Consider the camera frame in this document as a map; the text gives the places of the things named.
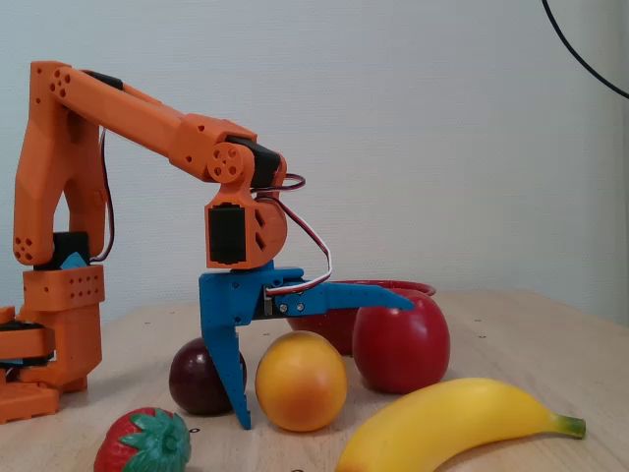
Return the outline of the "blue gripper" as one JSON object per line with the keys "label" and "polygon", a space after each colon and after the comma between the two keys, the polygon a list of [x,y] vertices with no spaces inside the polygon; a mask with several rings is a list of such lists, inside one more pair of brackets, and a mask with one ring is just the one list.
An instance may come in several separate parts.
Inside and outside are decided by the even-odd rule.
{"label": "blue gripper", "polygon": [[382,307],[408,311],[408,298],[368,284],[323,282],[304,291],[267,297],[266,288],[303,280],[298,267],[275,268],[270,262],[255,269],[205,273],[199,279],[202,337],[241,426],[252,428],[245,394],[244,370],[234,326],[252,321],[324,315],[333,310]]}

